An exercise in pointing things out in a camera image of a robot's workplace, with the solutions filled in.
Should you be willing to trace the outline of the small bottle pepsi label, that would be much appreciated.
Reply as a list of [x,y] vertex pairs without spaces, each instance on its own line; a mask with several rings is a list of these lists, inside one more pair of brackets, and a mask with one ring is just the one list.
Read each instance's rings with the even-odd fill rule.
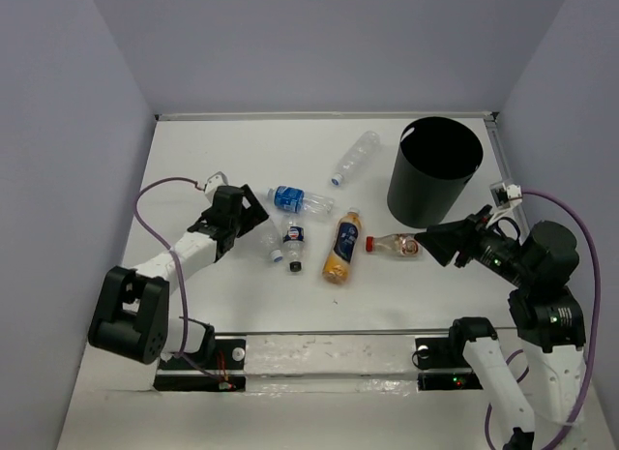
[[291,273],[297,274],[303,270],[305,246],[305,224],[302,218],[296,214],[285,215],[282,218],[282,250]]

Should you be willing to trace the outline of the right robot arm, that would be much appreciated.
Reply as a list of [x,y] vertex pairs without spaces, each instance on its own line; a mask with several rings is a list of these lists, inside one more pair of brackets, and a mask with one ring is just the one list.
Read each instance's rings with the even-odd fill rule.
[[558,223],[541,221],[518,242],[499,229],[485,206],[461,221],[431,226],[416,240],[443,266],[477,261],[514,286],[509,312],[528,363],[531,393],[520,389],[485,317],[458,318],[446,337],[419,341],[416,366],[469,366],[499,420],[506,449],[586,448],[578,417],[585,325],[567,287],[579,263],[574,235]]

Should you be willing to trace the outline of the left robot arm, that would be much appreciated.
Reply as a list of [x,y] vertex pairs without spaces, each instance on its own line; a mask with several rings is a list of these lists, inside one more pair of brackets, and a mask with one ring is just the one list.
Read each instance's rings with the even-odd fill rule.
[[211,206],[175,244],[157,235],[164,252],[106,273],[88,329],[90,346],[146,365],[171,355],[195,368],[212,361],[214,328],[190,319],[186,281],[219,262],[269,214],[247,184],[204,191]]

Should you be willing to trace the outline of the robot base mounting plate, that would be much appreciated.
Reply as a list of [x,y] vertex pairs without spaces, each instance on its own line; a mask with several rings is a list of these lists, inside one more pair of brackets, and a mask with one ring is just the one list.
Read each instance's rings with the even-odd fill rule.
[[161,360],[161,392],[409,393],[478,390],[463,360],[448,358],[443,331],[218,334],[209,357]]

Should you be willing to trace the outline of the clear crushed bottle white cap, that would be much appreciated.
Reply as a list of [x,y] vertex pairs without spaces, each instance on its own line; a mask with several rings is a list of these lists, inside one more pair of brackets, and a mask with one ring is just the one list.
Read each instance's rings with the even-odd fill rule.
[[283,260],[280,231],[272,218],[267,218],[255,231],[261,252],[274,263]]

